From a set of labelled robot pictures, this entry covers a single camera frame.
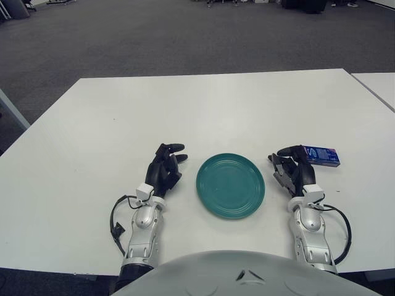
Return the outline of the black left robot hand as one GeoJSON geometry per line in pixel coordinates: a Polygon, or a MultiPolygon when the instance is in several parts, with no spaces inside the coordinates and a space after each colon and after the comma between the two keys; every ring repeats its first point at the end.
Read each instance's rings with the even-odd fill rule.
{"type": "Polygon", "coordinates": [[[145,183],[154,188],[154,195],[164,198],[182,177],[178,164],[187,160],[187,154],[177,154],[184,144],[161,144],[149,164],[145,183]]]}

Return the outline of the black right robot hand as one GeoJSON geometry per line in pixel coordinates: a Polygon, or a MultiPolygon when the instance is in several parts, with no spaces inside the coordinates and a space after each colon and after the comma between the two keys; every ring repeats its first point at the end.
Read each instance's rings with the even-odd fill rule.
{"type": "Polygon", "coordinates": [[[316,183],[315,172],[301,145],[279,150],[268,156],[274,168],[274,177],[292,197],[303,196],[303,186],[316,183]]]}

